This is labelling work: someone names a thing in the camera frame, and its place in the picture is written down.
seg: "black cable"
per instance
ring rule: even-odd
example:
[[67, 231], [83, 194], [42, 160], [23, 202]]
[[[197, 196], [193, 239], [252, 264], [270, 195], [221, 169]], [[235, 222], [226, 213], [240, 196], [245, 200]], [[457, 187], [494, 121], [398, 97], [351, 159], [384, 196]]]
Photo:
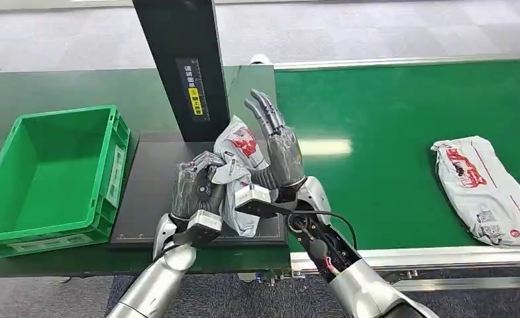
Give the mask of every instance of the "black cable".
[[174, 244], [174, 245], [172, 245], [172, 246], [170, 246], [168, 248], [165, 248], [164, 250], [162, 250], [162, 252], [160, 252], [160, 253], [158, 253], [158, 255], [156, 255], [156, 257], [153, 259], [152, 262], [153, 263], [156, 262], [159, 258], [163, 257], [167, 253], [167, 251], [173, 250], [176, 247], [179, 247], [179, 245]]
[[346, 225], [348, 226], [349, 231], [351, 232], [351, 237], [353, 239], [353, 248], [355, 250], [357, 250], [357, 236], [355, 235], [355, 230], [353, 229], [353, 226], [351, 225], [351, 223], [349, 223], [349, 221], [347, 221], [346, 218], [344, 218], [343, 216], [336, 214], [336, 213], [328, 212], [328, 211], [293, 211], [293, 213], [291, 213], [291, 214], [292, 215], [293, 214], [322, 214], [322, 215], [330, 215], [333, 217], [337, 217], [338, 219], [340, 219], [344, 223], [346, 223]]

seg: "package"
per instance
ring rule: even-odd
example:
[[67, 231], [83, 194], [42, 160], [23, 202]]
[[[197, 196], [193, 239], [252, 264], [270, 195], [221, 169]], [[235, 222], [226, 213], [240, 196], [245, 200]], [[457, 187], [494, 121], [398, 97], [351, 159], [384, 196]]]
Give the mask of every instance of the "package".
[[227, 185], [221, 209], [223, 220], [240, 236], [253, 237], [260, 218], [235, 211], [234, 194], [252, 183], [250, 171], [269, 165], [246, 124], [236, 116], [215, 141], [213, 152], [227, 163], [217, 168], [212, 179], [215, 184]]
[[458, 216], [478, 240], [520, 246], [520, 186], [484, 138], [438, 141], [437, 174]]

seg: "white label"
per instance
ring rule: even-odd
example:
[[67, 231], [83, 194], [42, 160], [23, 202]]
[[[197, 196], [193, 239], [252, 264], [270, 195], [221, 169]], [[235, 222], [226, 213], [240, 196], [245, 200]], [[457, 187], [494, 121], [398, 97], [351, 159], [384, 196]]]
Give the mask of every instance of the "white label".
[[107, 188], [107, 201], [117, 207], [119, 202], [119, 185], [121, 184], [121, 175], [123, 171], [123, 162], [125, 161], [125, 150], [115, 146], [115, 154], [113, 156], [113, 166], [111, 168], [111, 177], [109, 178], [109, 186]]
[[85, 234], [75, 234], [68, 237], [50, 238], [48, 240], [36, 240], [34, 242], [8, 244], [17, 252], [28, 252], [31, 250], [44, 250], [46, 248], [58, 248], [63, 246], [76, 246], [82, 243], [89, 243], [92, 240]]

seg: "yellow label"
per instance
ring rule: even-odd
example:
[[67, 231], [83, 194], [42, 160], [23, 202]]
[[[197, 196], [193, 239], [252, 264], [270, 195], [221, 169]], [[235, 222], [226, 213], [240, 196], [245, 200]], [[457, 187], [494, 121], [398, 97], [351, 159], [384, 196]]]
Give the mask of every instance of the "yellow label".
[[193, 107], [193, 113], [196, 115], [203, 115], [203, 109], [201, 108], [201, 101], [199, 100], [199, 91], [196, 87], [190, 87], [187, 89], [189, 92], [189, 100], [191, 100], [191, 106]]

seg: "red logo print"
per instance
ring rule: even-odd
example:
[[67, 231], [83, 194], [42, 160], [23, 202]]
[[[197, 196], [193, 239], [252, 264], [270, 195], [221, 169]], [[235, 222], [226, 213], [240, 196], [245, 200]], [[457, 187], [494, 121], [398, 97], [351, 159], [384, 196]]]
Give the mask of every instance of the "red logo print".
[[461, 177], [460, 183], [463, 187], [478, 187], [481, 184], [486, 184], [484, 179], [467, 157], [458, 153], [456, 148], [447, 148], [447, 158], [455, 167], [457, 174]]

